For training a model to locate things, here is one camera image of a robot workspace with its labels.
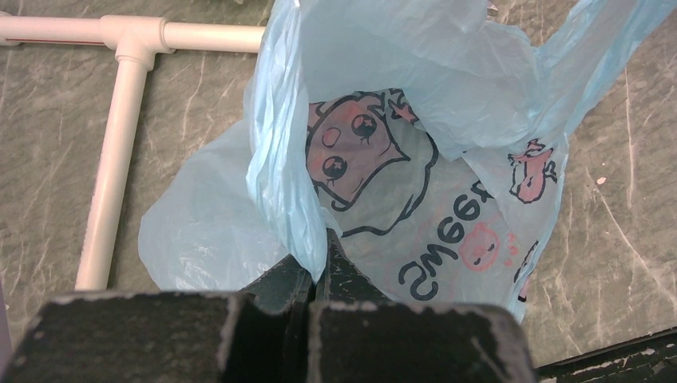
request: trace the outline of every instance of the gray floor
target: gray floor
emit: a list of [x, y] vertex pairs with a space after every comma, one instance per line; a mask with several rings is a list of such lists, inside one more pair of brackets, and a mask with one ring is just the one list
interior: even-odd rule
[[[0, 0], [0, 10], [264, 25], [271, 3]], [[498, 21], [521, 26], [539, 45], [574, 2], [495, 3]], [[677, 211], [677, 163], [670, 165], [677, 44], [670, 36], [677, 36], [677, 14], [639, 47], [571, 139], [560, 220], [532, 279], [524, 321], [539, 365], [677, 326], [677, 231], [670, 229]], [[138, 259], [140, 218], [186, 158], [241, 117], [254, 64], [250, 54], [158, 58], [133, 153], [113, 288], [156, 290]], [[116, 67], [107, 49], [0, 49], [0, 276], [15, 340], [45, 299], [73, 288]]]

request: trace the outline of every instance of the black lettering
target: black lettering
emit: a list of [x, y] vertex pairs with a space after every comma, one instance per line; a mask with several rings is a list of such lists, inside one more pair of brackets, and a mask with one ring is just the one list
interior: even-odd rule
[[460, 222], [454, 223], [453, 225], [451, 225], [449, 230], [447, 232], [445, 232], [446, 225], [448, 225], [452, 222], [453, 222], [453, 217], [446, 217], [437, 226], [437, 236], [440, 238], [440, 240], [442, 242], [459, 243], [461, 241], [461, 239], [463, 239], [463, 235], [465, 235], [465, 231], [463, 231], [463, 225], [461, 225]]
[[470, 187], [470, 191], [479, 195], [482, 199], [482, 203], [486, 203], [487, 199], [489, 198], [493, 199], [489, 192], [486, 191], [485, 185], [482, 184], [482, 181], [477, 181], [474, 183], [473, 186]]
[[432, 299], [435, 295], [437, 295], [437, 291], [439, 290], [439, 286], [437, 285], [437, 282], [432, 282], [430, 283], [430, 292], [427, 294], [419, 294], [418, 293], [418, 288], [423, 282], [425, 282], [428, 279], [428, 276], [426, 275], [426, 271], [423, 270], [423, 267], [421, 267], [418, 263], [415, 261], [409, 262], [406, 265], [400, 269], [400, 273], [398, 276], [398, 282], [400, 285], [404, 285], [406, 283], [404, 276], [407, 271], [410, 269], [413, 269], [414, 267], [418, 267], [418, 269], [421, 271], [421, 275], [414, 280], [414, 282], [411, 284], [411, 287], [409, 288], [409, 293], [411, 296], [416, 299], [417, 301], [429, 301]]
[[440, 256], [440, 253], [448, 255], [452, 259], [458, 259], [458, 254], [456, 254], [456, 251], [440, 245], [428, 245], [428, 253], [421, 255], [421, 263], [423, 263], [423, 266], [428, 270], [428, 273], [431, 277], [437, 275], [433, 265], [442, 266], [442, 257]]
[[466, 194], [461, 194], [456, 197], [456, 200], [453, 202], [453, 213], [464, 221], [472, 221], [474, 219], [480, 218], [480, 203], [476, 199], [471, 199], [465, 205], [461, 206], [461, 203], [468, 199]]

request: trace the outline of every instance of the pink cartoon face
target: pink cartoon face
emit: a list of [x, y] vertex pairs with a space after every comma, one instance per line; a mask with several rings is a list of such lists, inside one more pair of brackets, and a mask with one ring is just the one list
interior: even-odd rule
[[514, 156], [508, 154], [513, 166], [513, 187], [510, 194], [522, 203], [536, 202], [543, 196], [546, 180], [557, 182], [555, 161], [550, 160], [553, 149], [543, 150], [545, 145], [538, 140], [530, 140], [524, 154]]
[[337, 210], [352, 206], [385, 166], [409, 160], [390, 134], [383, 107], [376, 93], [310, 105], [306, 166], [313, 184], [338, 202]]
[[458, 252], [463, 263], [472, 271], [487, 270], [498, 258], [501, 242], [498, 235], [489, 229], [486, 223], [478, 223], [473, 231], [463, 239]]

